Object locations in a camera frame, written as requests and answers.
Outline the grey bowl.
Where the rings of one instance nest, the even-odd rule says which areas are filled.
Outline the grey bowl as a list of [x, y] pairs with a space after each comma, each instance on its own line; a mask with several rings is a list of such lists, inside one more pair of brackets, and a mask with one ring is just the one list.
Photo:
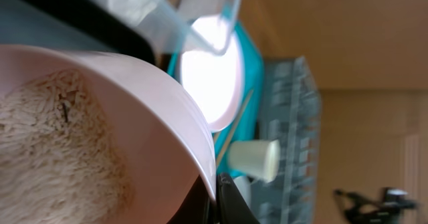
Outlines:
[[251, 183], [246, 176], [234, 178], [233, 182], [248, 207], [251, 207]]

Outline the pink bowl with rice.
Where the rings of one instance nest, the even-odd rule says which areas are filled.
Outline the pink bowl with rice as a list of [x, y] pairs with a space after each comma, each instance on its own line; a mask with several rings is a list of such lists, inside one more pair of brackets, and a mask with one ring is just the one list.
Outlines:
[[127, 55], [1, 46], [1, 222], [166, 223], [195, 182], [215, 201], [208, 124]]

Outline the large white plate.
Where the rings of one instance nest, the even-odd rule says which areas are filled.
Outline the large white plate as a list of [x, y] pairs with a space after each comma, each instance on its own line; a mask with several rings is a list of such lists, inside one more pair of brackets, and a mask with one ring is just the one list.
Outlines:
[[176, 74], [194, 99], [211, 132], [231, 124], [240, 107], [245, 85], [243, 50], [235, 31], [228, 34], [230, 21], [220, 15], [198, 18], [193, 24], [215, 47], [229, 44], [217, 55], [187, 41], [179, 55]]

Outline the wooden chopstick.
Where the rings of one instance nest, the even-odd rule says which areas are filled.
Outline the wooden chopstick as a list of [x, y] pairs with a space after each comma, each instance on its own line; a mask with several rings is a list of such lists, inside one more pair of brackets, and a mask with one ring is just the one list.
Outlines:
[[243, 113], [245, 112], [245, 109], [247, 108], [247, 105], [249, 104], [249, 101], [251, 100], [252, 96], [253, 96], [253, 89], [251, 89], [247, 93], [247, 95], [246, 95], [246, 97], [245, 97], [245, 99], [244, 99], [244, 101], [243, 101], [243, 103], [239, 109], [239, 112], [236, 115], [235, 120], [231, 123], [231, 128], [230, 128], [230, 130], [226, 136], [225, 141], [223, 142], [223, 145], [221, 146], [221, 150], [220, 150], [219, 154], [217, 155], [217, 157], [215, 159], [215, 164], [216, 164], [217, 168], [221, 164], [221, 161], [222, 161], [227, 149], [229, 148], [229, 145], [231, 143], [231, 139], [233, 138], [233, 135], [235, 134], [235, 131], [239, 125], [239, 122], [243, 116]]

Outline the rice pile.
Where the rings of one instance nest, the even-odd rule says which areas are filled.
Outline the rice pile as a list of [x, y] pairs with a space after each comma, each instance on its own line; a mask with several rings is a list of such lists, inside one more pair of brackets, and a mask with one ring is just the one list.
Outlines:
[[104, 223], [134, 189], [98, 99], [78, 70], [1, 98], [1, 222]]

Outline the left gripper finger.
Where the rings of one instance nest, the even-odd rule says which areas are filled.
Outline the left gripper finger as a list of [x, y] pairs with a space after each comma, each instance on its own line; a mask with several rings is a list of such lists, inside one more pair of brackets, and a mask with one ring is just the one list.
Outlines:
[[259, 224], [227, 173], [216, 176], [212, 201], [198, 177], [169, 224]]

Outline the white paper cup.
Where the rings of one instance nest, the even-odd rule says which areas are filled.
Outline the white paper cup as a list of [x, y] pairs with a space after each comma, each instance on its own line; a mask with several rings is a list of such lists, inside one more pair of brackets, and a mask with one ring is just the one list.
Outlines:
[[270, 183], [278, 175], [281, 146], [279, 140], [235, 141], [228, 150], [230, 169]]

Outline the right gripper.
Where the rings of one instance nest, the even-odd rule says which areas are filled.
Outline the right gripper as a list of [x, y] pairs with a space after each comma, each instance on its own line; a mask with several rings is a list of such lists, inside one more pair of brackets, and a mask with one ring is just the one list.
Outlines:
[[346, 192], [342, 189], [333, 190], [333, 197], [338, 210], [351, 224], [368, 224], [369, 213], [362, 213], [363, 206], [369, 205], [379, 209], [379, 217], [400, 217], [406, 210], [417, 210], [418, 203], [407, 198], [408, 192], [394, 187], [384, 187], [381, 205], [357, 192]]

